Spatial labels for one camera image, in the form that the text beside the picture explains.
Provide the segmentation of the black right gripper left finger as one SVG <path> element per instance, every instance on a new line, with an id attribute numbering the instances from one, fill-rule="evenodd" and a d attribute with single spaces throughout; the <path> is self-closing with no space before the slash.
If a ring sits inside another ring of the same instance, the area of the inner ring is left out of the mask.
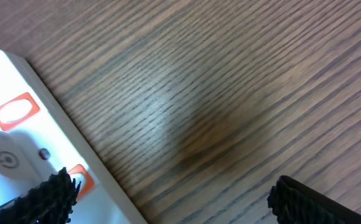
<path id="1" fill-rule="evenodd" d="M 24 196 L 0 207 L 0 224 L 66 224 L 71 222 L 81 183 L 66 168 Z"/>

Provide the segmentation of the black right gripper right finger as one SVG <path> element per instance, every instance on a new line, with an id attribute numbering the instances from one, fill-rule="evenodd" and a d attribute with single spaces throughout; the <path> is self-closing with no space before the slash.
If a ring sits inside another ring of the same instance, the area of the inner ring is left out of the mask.
<path id="1" fill-rule="evenodd" d="M 272 186 L 267 201 L 281 224 L 361 224 L 361 214 L 286 175 Z"/>

